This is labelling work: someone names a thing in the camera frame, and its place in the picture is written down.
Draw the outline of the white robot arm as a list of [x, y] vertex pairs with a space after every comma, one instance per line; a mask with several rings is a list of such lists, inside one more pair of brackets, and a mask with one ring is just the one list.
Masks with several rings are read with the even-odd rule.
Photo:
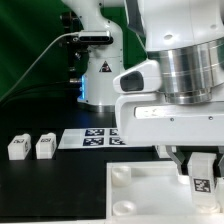
[[[128, 145], [205, 148], [224, 177], [224, 0], [62, 1], [90, 50], [80, 102], [114, 108]], [[129, 69], [120, 27], [100, 12], [116, 6], [146, 39], [146, 60]]]

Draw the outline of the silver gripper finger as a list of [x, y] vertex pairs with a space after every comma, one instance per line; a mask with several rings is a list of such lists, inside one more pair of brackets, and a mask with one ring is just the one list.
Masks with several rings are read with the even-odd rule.
[[218, 147], [216, 167], [217, 177], [224, 177], [224, 146]]

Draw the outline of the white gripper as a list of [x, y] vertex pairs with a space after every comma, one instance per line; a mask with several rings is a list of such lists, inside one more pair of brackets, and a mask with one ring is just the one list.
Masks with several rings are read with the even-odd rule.
[[185, 156], [178, 146], [224, 146], [224, 102], [159, 105], [150, 98], [122, 95], [116, 102], [119, 136], [127, 145], [167, 145], [179, 175]]

